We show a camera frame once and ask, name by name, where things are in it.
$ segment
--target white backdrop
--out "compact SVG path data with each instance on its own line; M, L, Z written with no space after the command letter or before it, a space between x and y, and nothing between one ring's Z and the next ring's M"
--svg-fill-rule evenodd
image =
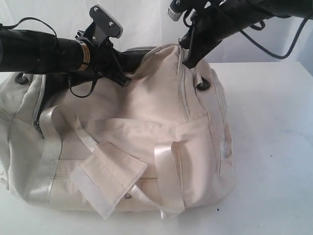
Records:
M0 23L15 24L22 17L37 17L50 24L58 37L74 38L78 29L84 30L91 23L89 9L102 5L124 27L115 48L158 46L176 43L187 28L167 16L171 0L0 0ZM271 19L261 31L246 31L269 50L285 54L302 19ZM37 22L25 22L19 28L50 32ZM308 22L289 61L300 61L313 74L313 22ZM225 39L206 56L208 62L266 62L276 59L252 45L241 34Z

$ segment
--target bag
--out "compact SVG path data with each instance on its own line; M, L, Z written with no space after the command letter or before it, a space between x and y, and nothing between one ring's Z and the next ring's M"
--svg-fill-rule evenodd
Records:
M149 210L171 217L225 197L235 175L224 90L204 61L184 66L186 55L178 45L157 47L127 75L128 87L100 79L89 97L60 92L43 110L53 75L28 75L21 85L12 74L0 86L1 178L10 192L104 218ZM196 88L205 81L209 89Z

